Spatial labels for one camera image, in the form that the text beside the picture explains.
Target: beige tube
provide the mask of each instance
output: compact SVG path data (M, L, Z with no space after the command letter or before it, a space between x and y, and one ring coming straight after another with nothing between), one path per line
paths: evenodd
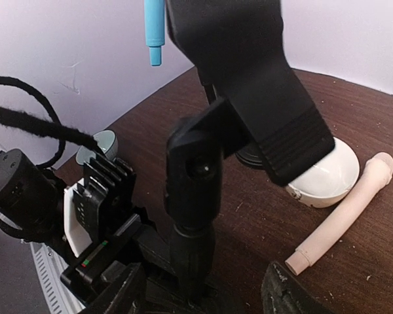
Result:
M352 226L379 190L392 179L393 158L380 152L368 160L360 180L348 196L286 260L287 267L299 275L313 266Z

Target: white wall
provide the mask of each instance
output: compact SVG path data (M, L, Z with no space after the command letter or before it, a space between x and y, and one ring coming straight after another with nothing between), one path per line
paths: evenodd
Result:
M393 0L282 0L290 65L393 94Z
M0 0L0 75L17 77L48 97L60 120L94 133L190 68L172 43L161 68L149 65L144 0ZM0 105L45 117L32 97L0 87ZM33 162L57 142L0 126L0 143ZM68 159L76 150L69 145Z

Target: white bowl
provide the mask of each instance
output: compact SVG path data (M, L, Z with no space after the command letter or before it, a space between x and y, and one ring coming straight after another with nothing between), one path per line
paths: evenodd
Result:
M291 182L286 190L301 203L325 208L343 199L359 175L360 163L355 152L335 137L335 149Z
M98 146L102 149L107 159L113 161L117 157L118 139L115 133L111 130L105 130L96 133L93 135L93 138L98 142ZM89 162L91 157L96 157L96 154L81 146L76 154L76 162L81 166L85 162Z

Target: blue tube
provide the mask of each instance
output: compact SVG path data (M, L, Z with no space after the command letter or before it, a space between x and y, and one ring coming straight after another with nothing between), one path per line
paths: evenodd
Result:
M164 39L164 0L144 0L145 44L150 48L150 64L162 64Z

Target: dark brown tabletop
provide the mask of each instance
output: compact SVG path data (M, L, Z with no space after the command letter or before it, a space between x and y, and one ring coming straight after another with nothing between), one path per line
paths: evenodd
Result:
M356 152L361 167L380 151L393 156L393 96L343 80L298 71L335 136ZM119 156L138 174L134 201L144 205L163 236L170 218L163 208L165 145L182 116L207 106L192 69L113 123ZM81 168L70 159L58 174L72 184ZM247 313L262 313L260 287L268 262L284 262L330 213L291 199L263 171L225 161L221 214L215 221L213 273L230 284ZM393 313L393 180L350 230L298 279L336 313Z

